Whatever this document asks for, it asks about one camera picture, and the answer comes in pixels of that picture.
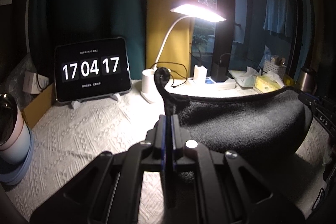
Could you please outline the purple and grey towel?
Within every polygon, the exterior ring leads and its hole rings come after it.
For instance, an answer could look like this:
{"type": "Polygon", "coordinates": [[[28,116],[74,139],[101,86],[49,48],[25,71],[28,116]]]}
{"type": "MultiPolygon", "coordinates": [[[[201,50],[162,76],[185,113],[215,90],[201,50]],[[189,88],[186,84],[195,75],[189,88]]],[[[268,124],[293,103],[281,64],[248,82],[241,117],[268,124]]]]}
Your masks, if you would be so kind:
{"type": "Polygon", "coordinates": [[[170,78],[159,68],[154,82],[166,115],[210,150],[234,150],[276,183],[308,184],[311,165],[296,155],[309,131],[312,114],[292,88],[242,97],[210,98],[170,93],[170,78]]]}

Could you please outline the steel thermos bottle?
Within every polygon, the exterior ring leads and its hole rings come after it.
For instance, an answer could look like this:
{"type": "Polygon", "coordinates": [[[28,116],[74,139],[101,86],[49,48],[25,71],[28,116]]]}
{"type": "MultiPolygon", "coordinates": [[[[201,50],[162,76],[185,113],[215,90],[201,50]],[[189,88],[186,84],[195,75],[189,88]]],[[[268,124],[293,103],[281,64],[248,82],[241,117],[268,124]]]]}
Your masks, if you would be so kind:
{"type": "Polygon", "coordinates": [[[297,84],[302,92],[313,94],[316,88],[316,72],[313,69],[302,67],[297,84]]]}

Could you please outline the yellow tissue box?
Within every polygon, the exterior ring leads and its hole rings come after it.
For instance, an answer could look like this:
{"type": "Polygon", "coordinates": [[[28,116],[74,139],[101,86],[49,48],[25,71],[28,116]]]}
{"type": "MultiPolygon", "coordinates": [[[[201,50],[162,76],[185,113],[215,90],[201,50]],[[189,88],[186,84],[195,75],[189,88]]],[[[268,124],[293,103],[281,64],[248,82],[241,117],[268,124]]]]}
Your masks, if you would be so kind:
{"type": "Polygon", "coordinates": [[[269,71],[268,73],[257,76],[256,81],[254,84],[254,89],[261,93],[269,93],[276,90],[279,90],[285,86],[284,82],[282,81],[281,77],[269,71]]]}

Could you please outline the white perforated basket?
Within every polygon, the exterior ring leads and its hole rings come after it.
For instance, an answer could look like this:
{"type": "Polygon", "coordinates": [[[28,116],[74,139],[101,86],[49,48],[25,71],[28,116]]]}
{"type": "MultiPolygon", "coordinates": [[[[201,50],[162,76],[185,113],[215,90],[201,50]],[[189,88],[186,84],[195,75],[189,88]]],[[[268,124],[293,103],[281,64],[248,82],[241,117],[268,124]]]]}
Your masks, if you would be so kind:
{"type": "Polygon", "coordinates": [[[286,72],[286,66],[285,65],[276,65],[276,64],[271,63],[268,60],[265,60],[263,71],[265,73],[274,72],[277,75],[279,75],[281,79],[283,79],[284,75],[285,75],[285,72],[286,72]]]}

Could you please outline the leaf pattern tissue pack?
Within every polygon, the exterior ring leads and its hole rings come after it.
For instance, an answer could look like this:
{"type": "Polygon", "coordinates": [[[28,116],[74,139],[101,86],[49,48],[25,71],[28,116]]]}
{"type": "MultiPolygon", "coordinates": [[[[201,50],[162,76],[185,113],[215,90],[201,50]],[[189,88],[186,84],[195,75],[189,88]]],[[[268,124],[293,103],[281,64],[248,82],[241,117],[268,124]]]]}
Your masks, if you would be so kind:
{"type": "Polygon", "coordinates": [[[242,88],[254,87],[257,76],[261,75],[260,72],[252,67],[247,67],[246,71],[231,70],[230,74],[242,88]]]}

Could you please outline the white power strip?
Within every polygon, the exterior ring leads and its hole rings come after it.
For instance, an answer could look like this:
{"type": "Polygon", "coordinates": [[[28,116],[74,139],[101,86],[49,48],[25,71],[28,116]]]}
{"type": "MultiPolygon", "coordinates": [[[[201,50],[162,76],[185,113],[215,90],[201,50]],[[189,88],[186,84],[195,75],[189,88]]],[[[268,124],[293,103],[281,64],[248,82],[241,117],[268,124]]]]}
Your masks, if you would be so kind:
{"type": "Polygon", "coordinates": [[[206,77],[204,83],[199,83],[192,78],[187,79],[189,87],[197,89],[212,89],[212,90],[231,90],[236,88],[236,81],[228,78],[224,82],[216,82],[211,77],[206,77]]]}

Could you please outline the hanging light blue shirt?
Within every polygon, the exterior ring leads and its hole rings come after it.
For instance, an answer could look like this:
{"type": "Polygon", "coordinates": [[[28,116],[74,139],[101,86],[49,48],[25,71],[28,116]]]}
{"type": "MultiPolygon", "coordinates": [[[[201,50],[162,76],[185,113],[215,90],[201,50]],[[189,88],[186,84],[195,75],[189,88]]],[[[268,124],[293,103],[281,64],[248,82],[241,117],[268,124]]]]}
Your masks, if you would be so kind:
{"type": "Polygon", "coordinates": [[[293,36],[293,0],[266,0],[264,30],[280,38],[293,36]]]}

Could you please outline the white tablet stand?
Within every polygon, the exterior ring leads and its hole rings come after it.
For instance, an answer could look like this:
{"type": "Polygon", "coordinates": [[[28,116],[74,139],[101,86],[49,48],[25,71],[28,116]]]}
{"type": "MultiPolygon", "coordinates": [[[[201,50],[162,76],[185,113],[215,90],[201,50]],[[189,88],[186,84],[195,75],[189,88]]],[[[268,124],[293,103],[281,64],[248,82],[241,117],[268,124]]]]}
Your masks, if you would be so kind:
{"type": "Polygon", "coordinates": [[[119,102],[120,98],[121,98],[121,93],[113,93],[113,94],[108,94],[106,96],[99,96],[99,97],[92,97],[92,98],[81,99],[81,100],[74,100],[74,101],[71,101],[70,107],[72,109],[76,110],[84,102],[96,101],[96,100],[107,99],[107,98],[110,98],[110,99],[112,99],[112,100],[114,100],[116,102],[119,102]]]}

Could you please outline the black charger block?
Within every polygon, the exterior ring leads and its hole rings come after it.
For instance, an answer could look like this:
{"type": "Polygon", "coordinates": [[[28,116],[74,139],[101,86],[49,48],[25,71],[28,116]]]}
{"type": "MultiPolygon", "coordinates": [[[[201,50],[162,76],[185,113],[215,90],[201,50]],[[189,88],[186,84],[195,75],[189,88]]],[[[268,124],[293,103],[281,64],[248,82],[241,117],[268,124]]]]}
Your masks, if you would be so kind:
{"type": "Polygon", "coordinates": [[[227,68],[219,63],[212,63],[211,66],[211,78],[216,83],[222,83],[228,80],[227,68]]]}

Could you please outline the pink blue gradient cup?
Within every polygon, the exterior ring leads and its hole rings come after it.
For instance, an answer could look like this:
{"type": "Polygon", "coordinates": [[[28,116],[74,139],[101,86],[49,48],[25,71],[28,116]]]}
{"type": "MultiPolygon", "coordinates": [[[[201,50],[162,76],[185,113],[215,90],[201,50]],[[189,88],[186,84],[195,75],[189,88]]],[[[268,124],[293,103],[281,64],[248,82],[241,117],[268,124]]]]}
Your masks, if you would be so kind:
{"type": "Polygon", "coordinates": [[[30,131],[15,98],[1,93],[1,158],[9,164],[23,162],[30,149],[30,131]]]}

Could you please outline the white desk lamp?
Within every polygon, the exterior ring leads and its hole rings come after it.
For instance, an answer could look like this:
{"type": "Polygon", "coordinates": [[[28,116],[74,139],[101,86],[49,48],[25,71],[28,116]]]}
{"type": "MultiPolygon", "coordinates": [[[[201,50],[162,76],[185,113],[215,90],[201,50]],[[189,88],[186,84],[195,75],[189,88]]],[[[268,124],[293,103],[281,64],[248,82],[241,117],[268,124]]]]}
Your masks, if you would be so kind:
{"type": "Polygon", "coordinates": [[[148,103],[160,100],[154,84],[154,73],[161,65],[180,67],[189,75],[189,50],[193,36],[193,20],[224,22],[221,12],[197,2],[177,2],[172,6],[153,5],[147,9],[146,69],[142,71],[142,98],[148,103]]]}

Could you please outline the cardboard box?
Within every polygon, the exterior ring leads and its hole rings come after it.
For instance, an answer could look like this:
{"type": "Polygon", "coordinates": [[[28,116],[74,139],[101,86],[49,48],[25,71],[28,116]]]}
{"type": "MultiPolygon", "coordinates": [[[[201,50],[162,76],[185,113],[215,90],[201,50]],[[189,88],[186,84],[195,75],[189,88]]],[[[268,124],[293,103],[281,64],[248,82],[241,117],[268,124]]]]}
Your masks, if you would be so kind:
{"type": "Polygon", "coordinates": [[[21,111],[26,125],[32,129],[55,102],[55,84],[51,84],[21,111]]]}

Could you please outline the white charger adapter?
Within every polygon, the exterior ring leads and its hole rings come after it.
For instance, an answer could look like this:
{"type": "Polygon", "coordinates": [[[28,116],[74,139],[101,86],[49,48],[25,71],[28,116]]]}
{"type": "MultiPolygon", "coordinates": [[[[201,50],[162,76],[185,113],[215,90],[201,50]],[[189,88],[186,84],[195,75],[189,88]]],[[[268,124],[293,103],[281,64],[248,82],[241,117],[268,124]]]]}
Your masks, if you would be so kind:
{"type": "Polygon", "coordinates": [[[198,85],[205,84],[206,77],[207,77],[207,68],[204,67],[203,65],[195,65],[193,75],[194,83],[198,85]]]}

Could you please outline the tablet showing clock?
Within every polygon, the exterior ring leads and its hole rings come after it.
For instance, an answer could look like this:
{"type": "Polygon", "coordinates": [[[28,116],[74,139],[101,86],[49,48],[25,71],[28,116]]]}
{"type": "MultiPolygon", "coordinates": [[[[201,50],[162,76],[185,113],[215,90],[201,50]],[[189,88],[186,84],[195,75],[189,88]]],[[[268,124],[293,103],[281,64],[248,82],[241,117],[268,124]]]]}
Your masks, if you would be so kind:
{"type": "Polygon", "coordinates": [[[63,44],[55,53],[54,76],[60,103],[129,92],[132,84],[125,39],[63,44]]]}

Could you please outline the small white box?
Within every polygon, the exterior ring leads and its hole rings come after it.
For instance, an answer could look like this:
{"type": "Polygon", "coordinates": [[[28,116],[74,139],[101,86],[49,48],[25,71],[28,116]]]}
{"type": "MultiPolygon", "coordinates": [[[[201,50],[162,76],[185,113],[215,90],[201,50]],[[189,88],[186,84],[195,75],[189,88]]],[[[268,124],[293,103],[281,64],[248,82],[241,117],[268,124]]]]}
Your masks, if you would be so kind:
{"type": "Polygon", "coordinates": [[[39,94],[49,86],[49,78],[37,75],[36,73],[25,71],[23,80],[23,92],[29,94],[39,94]]]}

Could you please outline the yellow curtain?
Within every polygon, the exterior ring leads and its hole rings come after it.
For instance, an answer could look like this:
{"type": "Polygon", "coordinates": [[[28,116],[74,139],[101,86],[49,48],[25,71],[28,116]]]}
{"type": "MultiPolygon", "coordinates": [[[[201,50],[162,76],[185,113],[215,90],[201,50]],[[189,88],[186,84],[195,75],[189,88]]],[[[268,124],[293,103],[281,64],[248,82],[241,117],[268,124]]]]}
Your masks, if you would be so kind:
{"type": "Polygon", "coordinates": [[[146,67],[156,61],[169,68],[175,79],[183,79],[190,71],[190,43],[194,19],[177,21],[180,14],[171,9],[197,0],[147,0],[146,11],[146,67]]]}

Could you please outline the dark teal curtain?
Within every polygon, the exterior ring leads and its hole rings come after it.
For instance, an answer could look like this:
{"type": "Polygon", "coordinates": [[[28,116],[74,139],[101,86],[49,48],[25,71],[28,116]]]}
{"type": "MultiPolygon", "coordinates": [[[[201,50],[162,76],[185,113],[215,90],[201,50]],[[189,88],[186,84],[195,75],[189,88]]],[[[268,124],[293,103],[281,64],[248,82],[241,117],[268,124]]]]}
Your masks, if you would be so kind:
{"type": "Polygon", "coordinates": [[[40,75],[54,76],[54,58],[71,44],[122,36],[130,75],[145,68],[146,0],[29,0],[28,41],[40,75]]]}

